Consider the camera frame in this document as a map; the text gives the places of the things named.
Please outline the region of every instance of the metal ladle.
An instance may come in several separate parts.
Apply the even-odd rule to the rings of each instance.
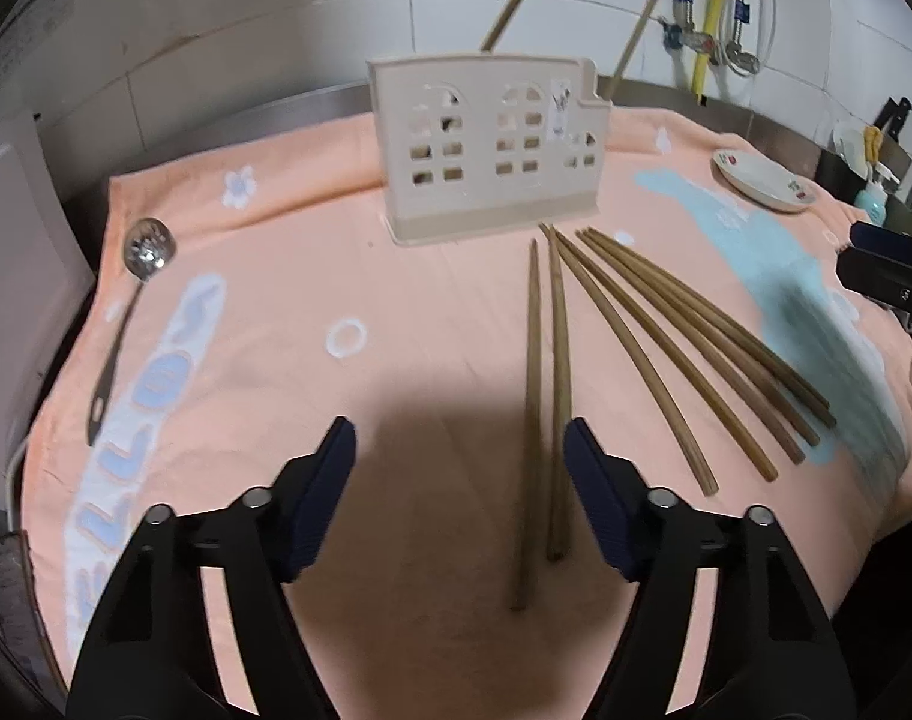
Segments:
[[[160,272],[166,264],[176,256],[176,239],[165,224],[157,218],[141,218],[126,234],[123,242],[123,264],[126,270],[139,279],[139,284],[130,298],[130,302],[123,313],[122,322],[116,330],[116,339],[109,348],[109,357],[103,366],[103,372],[93,391],[93,399],[89,404],[89,420],[86,426],[86,443],[93,446],[100,429],[103,427],[103,418],[106,416],[109,405],[109,394],[112,392],[112,381],[116,376],[116,361],[119,359],[119,349],[123,343],[126,326],[130,323],[133,308],[141,295],[143,287],[152,276]]]

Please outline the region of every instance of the wall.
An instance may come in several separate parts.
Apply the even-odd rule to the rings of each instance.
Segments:
[[[21,107],[38,114],[68,199],[182,129],[363,79],[368,57],[474,50],[505,1],[70,0],[64,20],[38,17],[44,36],[0,77],[0,119]],[[759,52],[771,8],[749,1],[743,45]],[[696,0],[697,23],[705,2]],[[644,3],[526,0],[500,48],[585,55],[610,71]],[[671,8],[661,0],[656,15]],[[661,35],[651,20],[628,76],[688,86],[691,52],[666,52]],[[867,122],[888,95],[912,100],[912,13],[902,0],[776,0],[768,66],[750,80],[710,74],[707,93],[825,143],[838,118]],[[902,142],[912,154],[912,116]]]

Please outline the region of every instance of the metal bolt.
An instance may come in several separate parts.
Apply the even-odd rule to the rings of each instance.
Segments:
[[[765,506],[751,506],[747,512],[750,519],[757,525],[772,525],[776,522],[776,517]]]
[[[173,516],[173,510],[164,503],[157,503],[151,506],[143,517],[150,525],[161,525],[167,519]]]
[[[250,488],[243,493],[243,505],[249,509],[259,509],[272,501],[272,493],[267,488]]]
[[[646,498],[653,506],[660,509],[672,509],[680,502],[680,499],[676,498],[676,494],[673,493],[672,490],[666,490],[666,488],[655,488],[654,490],[650,490],[649,494],[646,495]]]

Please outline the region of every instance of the chopstick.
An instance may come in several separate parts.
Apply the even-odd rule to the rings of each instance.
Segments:
[[[709,340],[711,344],[717,347],[720,351],[723,352],[733,363],[738,367],[745,375],[746,378],[752,382],[752,384],[762,393],[763,397],[768,400],[776,410],[781,413],[786,421],[793,427],[793,429],[803,437],[803,439],[810,446],[819,445],[820,438],[819,434],[813,430],[809,423],[803,418],[803,415],[800,415],[798,410],[796,410],[793,405],[789,402],[785,395],[779,390],[779,388],[774,384],[773,379],[770,378],[769,373],[765,370],[762,365],[760,365],[754,357],[747,354],[743,349],[737,346],[735,343],[730,341],[730,339],[722,332],[720,332],[716,327],[707,322],[702,314],[697,314],[693,309],[691,309],[688,304],[684,303],[682,300],[676,298],[675,293],[670,290],[669,285],[662,279],[659,278],[654,271],[647,271],[639,261],[634,260],[630,257],[624,257],[621,252],[614,250],[606,250],[603,248],[603,245],[600,244],[596,239],[590,237],[586,233],[577,233],[580,236],[580,240],[585,242],[590,247],[593,247],[594,251],[597,251],[600,257],[605,259],[610,263],[614,268],[616,268],[616,263],[624,266],[630,274],[633,274],[636,279],[640,280],[643,284],[647,285],[650,289],[659,295],[665,302],[669,303],[677,313],[681,314],[686,322],[691,324],[698,330],[705,338]],[[627,274],[621,275],[630,281],[632,285],[637,289],[638,292],[642,292],[642,288],[637,287],[634,281],[630,280],[630,276]],[[762,415],[757,412],[757,415],[765,423],[766,420],[762,418]],[[801,463],[805,459],[802,450],[796,445],[795,442],[792,442],[792,446],[795,449],[795,452],[790,451],[789,446],[784,443],[784,440],[781,440],[779,435],[776,435],[776,440],[780,445],[784,447],[787,454],[794,461],[794,463]]]
[[[786,364],[774,351],[765,346],[756,336],[750,333],[739,322],[733,319],[729,314],[709,302],[707,298],[693,290],[690,286],[680,281],[673,274],[661,269],[658,265],[643,257],[641,254],[618,244],[615,240],[590,227],[587,234],[594,237],[600,242],[606,250],[613,253],[621,252],[635,260],[640,266],[647,271],[661,278],[668,285],[669,290],[679,300],[688,304],[695,312],[700,314],[707,322],[715,326],[718,330],[725,333],[731,341],[736,343],[745,352],[752,355],[755,360],[759,361],[766,370],[781,381],[786,389],[792,392],[806,408],[813,412],[824,425],[835,427],[836,419],[829,413],[829,402],[814,388],[812,384],[803,379],[792,367]]]
[[[541,225],[541,229],[544,230],[547,237],[550,235],[555,237],[557,234],[555,230],[545,229],[544,225]],[[626,326],[626,323],[623,322],[621,317],[619,317],[616,309],[614,309],[613,305],[606,299],[606,295],[603,295],[602,290],[600,290],[592,280],[586,269],[580,264],[579,260],[573,256],[567,247],[560,247],[559,252],[560,257],[563,258],[568,269],[572,271],[580,284],[583,285],[583,289],[586,290],[600,313],[603,314],[606,322],[608,322],[608,325],[613,329],[613,333],[616,333],[619,341],[623,344],[623,348],[626,349],[630,359],[640,372],[643,381],[645,381],[646,386],[648,386],[653,398],[659,405],[659,409],[669,423],[669,427],[676,437],[680,449],[683,450],[683,456],[689,464],[693,476],[696,477],[696,481],[699,483],[703,495],[709,496],[718,493],[719,484],[712,474],[712,469],[709,467],[706,457],[703,455],[703,450],[700,449],[696,442],[696,437],[693,436],[688,424],[686,424],[686,420],[680,412],[679,407],[676,405],[676,401],[673,400],[673,396],[669,394],[666,385],[662,379],[659,378],[659,373],[656,372],[653,364],[642,350],[640,343],[632,336],[632,331]]]
[[[491,52],[493,50],[499,38],[502,37],[506,26],[510,23],[512,14],[515,13],[517,7],[520,7],[521,2],[522,0],[510,0],[507,2],[505,7],[503,7],[502,12],[496,19],[496,23],[493,24],[493,27],[490,29],[490,33],[488,33],[486,40],[483,41],[483,45],[480,47],[480,50],[482,52]]]
[[[523,451],[520,474],[520,516],[517,519],[512,600],[510,608],[522,611],[533,594],[533,543],[536,536],[536,505],[539,503],[539,470],[542,438],[539,429],[541,395],[541,295],[539,294],[539,247],[529,245],[529,302],[526,309],[526,395],[523,412]]]
[[[626,68],[630,63],[630,59],[632,59],[632,55],[637,49],[637,46],[640,45],[640,38],[642,37],[643,30],[646,28],[646,23],[649,22],[649,17],[653,15],[653,10],[656,8],[656,3],[658,1],[659,0],[646,1],[642,13],[640,13],[640,18],[637,20],[637,25],[632,30],[632,35],[630,35],[630,39],[626,43],[625,49],[623,49],[623,55],[619,57],[619,63],[616,65],[613,77],[606,85],[606,90],[603,91],[603,100],[612,100],[613,95],[616,94],[619,82],[623,79],[623,74],[626,73]]]
[[[630,297],[626,290],[623,290],[620,285],[616,284],[616,281],[613,281],[606,272],[603,272],[603,269],[601,269],[600,266],[590,260],[582,251],[579,251],[576,245],[568,240],[567,237],[560,233],[557,233],[557,236],[563,246],[579,260],[580,264],[589,271],[592,276],[602,284],[617,301],[619,301],[619,304],[630,313],[632,318],[642,326],[643,330],[645,330],[653,341],[659,345],[659,348],[666,353],[666,356],[675,362],[676,367],[683,372],[683,375],[685,375],[686,379],[693,385],[693,388],[703,396],[703,399],[707,402],[709,408],[713,410],[717,418],[719,418],[719,421],[723,423],[723,426],[733,437],[733,440],[735,440],[743,452],[746,453],[746,456],[750,459],[750,462],[755,466],[757,471],[760,471],[760,476],[767,482],[776,480],[776,477],[779,476],[779,471],[776,470],[776,466],[774,466],[762,447],[752,437],[752,434],[746,429],[746,426],[738,416],[736,416],[736,413],[730,408],[730,405],[723,400],[723,397],[716,391],[714,386],[709,384],[709,380],[700,372],[699,368],[696,367],[696,365],[693,365],[693,361],[690,360],[689,357],[686,357],[685,352],[683,352],[676,345],[675,341],[666,334],[666,331],[646,313],[645,309]]]
[[[569,551],[569,475],[563,462],[563,434],[572,419],[572,381],[569,375],[569,326],[563,269],[556,236],[544,224],[539,229],[549,242],[549,286],[553,301],[553,449],[549,476],[549,532],[546,559],[561,560]]]
[[[604,250],[598,242],[595,242],[592,238],[582,232],[576,233],[576,236],[591,248],[596,256],[626,279],[630,286],[635,289],[637,293],[640,293],[646,298],[657,311],[663,314],[666,319],[669,319],[669,322],[671,322],[680,333],[683,333],[683,336],[686,336],[686,339],[699,350],[699,353],[702,354],[703,357],[706,358],[709,365],[713,366],[714,370],[723,377],[723,380],[733,388],[736,394],[738,394],[750,409],[752,409],[752,412],[760,418],[760,422],[766,426],[774,439],[776,439],[776,443],[778,443],[782,450],[789,456],[789,459],[795,464],[800,464],[805,460],[803,450],[798,447],[795,440],[793,440],[793,437],[789,435],[789,432],[782,426],[782,422],[779,421],[774,410],[770,408],[766,400],[755,389],[746,383],[742,376],[736,372],[736,369],[727,362],[722,352],[710,342],[710,338],[700,332],[696,323],[691,321],[691,317],[687,317],[680,312],[678,307],[674,307],[668,299],[659,294],[659,291],[655,286],[648,284],[640,276],[631,271],[610,252]],[[695,314],[695,316],[697,319],[702,320],[702,317],[699,317],[697,314]],[[733,360],[733,362],[739,367],[739,362],[737,360]]]

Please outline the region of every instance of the white plate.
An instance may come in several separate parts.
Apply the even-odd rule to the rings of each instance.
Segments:
[[[720,148],[712,159],[736,189],[774,211],[798,214],[816,202],[803,180],[761,154]]]

